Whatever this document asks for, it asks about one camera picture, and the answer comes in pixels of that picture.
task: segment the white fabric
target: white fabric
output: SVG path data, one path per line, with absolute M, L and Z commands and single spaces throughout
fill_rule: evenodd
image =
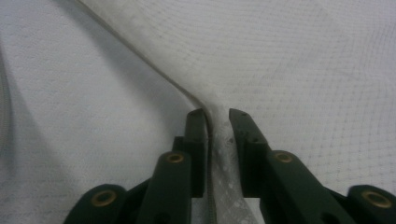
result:
M 396 193 L 394 1 L 79 1 L 210 112 L 219 223 L 262 222 L 241 198 L 230 107 L 330 189 Z
M 210 112 L 219 223 L 262 223 L 230 107 L 328 188 L 396 193 L 394 1 L 82 2 Z M 0 223 L 62 223 L 88 189 L 149 177 L 183 134 L 189 102 L 69 1 L 0 1 L 0 44 L 14 118 Z
M 75 1 L 0 1 L 0 50 L 13 105 L 2 224 L 63 223 L 87 190 L 146 180 L 194 109 Z

